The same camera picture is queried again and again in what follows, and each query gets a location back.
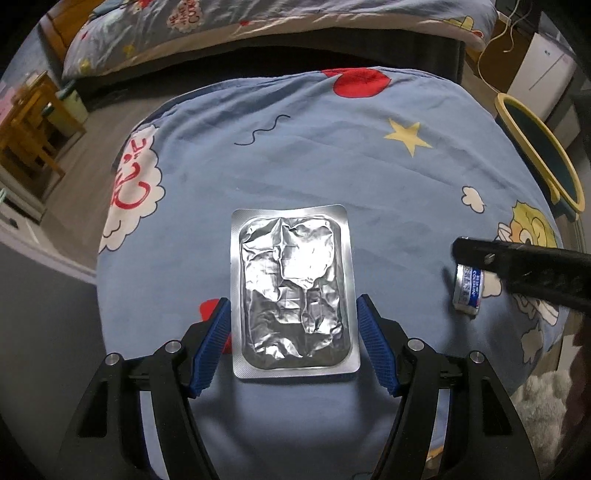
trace crinkled foil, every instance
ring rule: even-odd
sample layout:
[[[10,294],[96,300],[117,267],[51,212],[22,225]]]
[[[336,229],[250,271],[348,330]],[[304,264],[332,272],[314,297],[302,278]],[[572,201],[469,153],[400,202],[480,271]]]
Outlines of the crinkled foil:
[[[232,319],[235,372],[241,378],[357,370],[345,209],[237,210],[232,229]]]

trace white cable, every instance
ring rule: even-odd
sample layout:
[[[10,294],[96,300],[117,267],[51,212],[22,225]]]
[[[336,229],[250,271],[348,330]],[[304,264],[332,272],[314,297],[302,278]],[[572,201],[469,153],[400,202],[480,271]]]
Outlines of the white cable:
[[[531,13],[531,9],[533,8],[533,6],[534,6],[534,0],[530,0],[530,9],[527,11],[527,13],[525,15],[519,17],[517,20],[515,20],[511,24],[511,29],[509,30],[509,36],[511,37],[511,48],[509,50],[503,50],[503,53],[509,53],[510,51],[513,51],[513,48],[515,47],[515,42],[513,41],[513,29],[524,18],[527,18],[527,16]]]
[[[509,25],[511,23],[511,18],[513,17],[513,15],[515,15],[515,13],[517,12],[517,9],[519,8],[519,4],[521,3],[521,0],[517,0],[517,2],[515,3],[515,8],[513,9],[513,11],[511,12],[511,14],[508,17],[508,21],[505,24],[505,29],[503,30],[502,33],[500,33],[499,35],[497,35],[494,38],[491,38],[491,40],[488,42],[488,44],[486,45],[486,47],[484,47],[484,50],[482,50],[481,54],[478,57],[478,60],[476,61],[476,70],[478,71],[478,76],[480,77],[480,79],[486,83],[491,89],[493,89],[496,93],[500,93],[499,90],[497,90],[496,88],[494,88],[490,83],[488,83],[483,77],[482,77],[482,73],[480,72],[480,59],[482,58],[482,56],[484,55],[484,52],[486,52],[486,49],[488,48],[488,45],[490,45],[491,43],[493,43],[495,40],[501,38],[503,35],[505,35],[507,33],[507,30],[509,28]]]

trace blue bedsheet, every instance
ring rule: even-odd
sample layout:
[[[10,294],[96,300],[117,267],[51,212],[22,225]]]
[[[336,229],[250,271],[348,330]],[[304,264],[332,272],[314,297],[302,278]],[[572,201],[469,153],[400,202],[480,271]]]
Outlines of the blue bedsheet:
[[[482,50],[496,18],[491,0],[107,0],[70,45],[64,78],[242,38],[330,27],[401,28]]]
[[[481,350],[513,392],[561,334],[566,309],[506,294],[492,274],[475,318],[451,307],[458,236],[561,240],[510,140],[450,81],[383,68],[229,80],[167,102],[120,161],[98,263],[107,351],[150,354],[229,296],[235,209],[334,203],[348,212],[357,295],[409,336]],[[300,385],[238,381],[223,355],[195,405],[222,480],[368,478],[397,409],[364,350],[353,380]],[[446,410],[442,394],[434,452]]]

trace aluminum foil packet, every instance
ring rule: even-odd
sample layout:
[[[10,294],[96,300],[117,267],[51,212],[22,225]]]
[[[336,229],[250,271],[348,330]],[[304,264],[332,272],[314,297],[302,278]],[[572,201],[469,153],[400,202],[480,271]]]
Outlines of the aluminum foil packet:
[[[238,378],[355,372],[359,337],[347,211],[232,215],[232,355]]]
[[[458,265],[456,268],[456,286],[453,292],[453,306],[468,315],[478,314],[484,273],[477,268]]]

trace small can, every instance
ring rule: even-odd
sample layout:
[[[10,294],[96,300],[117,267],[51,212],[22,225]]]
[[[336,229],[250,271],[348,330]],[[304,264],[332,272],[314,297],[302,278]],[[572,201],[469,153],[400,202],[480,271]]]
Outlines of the small can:
[[[456,288],[453,292],[453,306],[460,312],[476,315],[480,309],[484,275],[478,268],[458,265]]]

